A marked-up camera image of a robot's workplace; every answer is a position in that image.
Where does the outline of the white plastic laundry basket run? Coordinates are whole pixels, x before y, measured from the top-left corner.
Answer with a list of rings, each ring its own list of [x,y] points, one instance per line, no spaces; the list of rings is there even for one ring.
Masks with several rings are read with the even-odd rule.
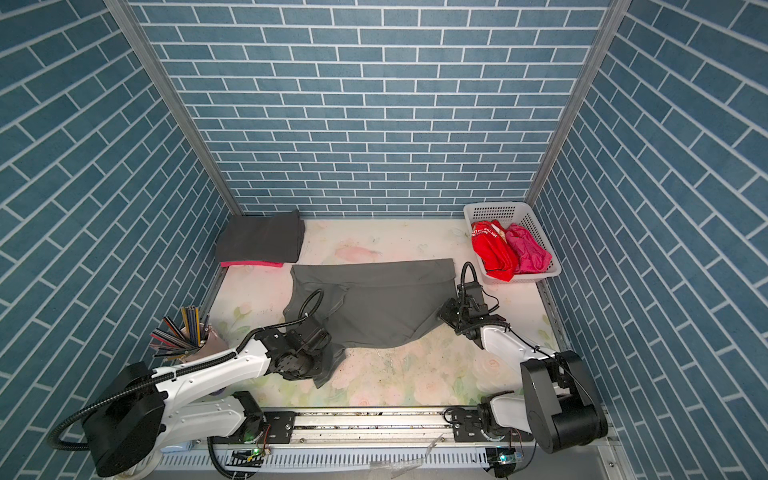
[[[561,273],[554,248],[529,205],[474,203],[465,206],[463,213],[485,281],[530,283]]]

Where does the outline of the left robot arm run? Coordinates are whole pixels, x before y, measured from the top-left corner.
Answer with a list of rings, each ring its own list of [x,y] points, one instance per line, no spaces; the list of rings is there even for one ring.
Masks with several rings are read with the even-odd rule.
[[[128,471],[163,448],[209,437],[260,441],[262,409],[248,392],[215,399],[238,382],[278,374],[315,379],[331,335],[313,317],[249,332],[232,349],[173,367],[126,367],[82,428],[101,477]]]

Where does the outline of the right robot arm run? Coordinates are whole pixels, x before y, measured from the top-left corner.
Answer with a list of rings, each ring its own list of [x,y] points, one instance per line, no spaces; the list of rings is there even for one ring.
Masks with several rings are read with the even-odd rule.
[[[438,317],[457,335],[520,370],[521,396],[496,394],[478,405],[483,433],[498,437],[514,430],[528,432],[547,453],[607,436],[608,421],[581,357],[542,347],[515,332],[487,305],[478,281],[460,282]]]

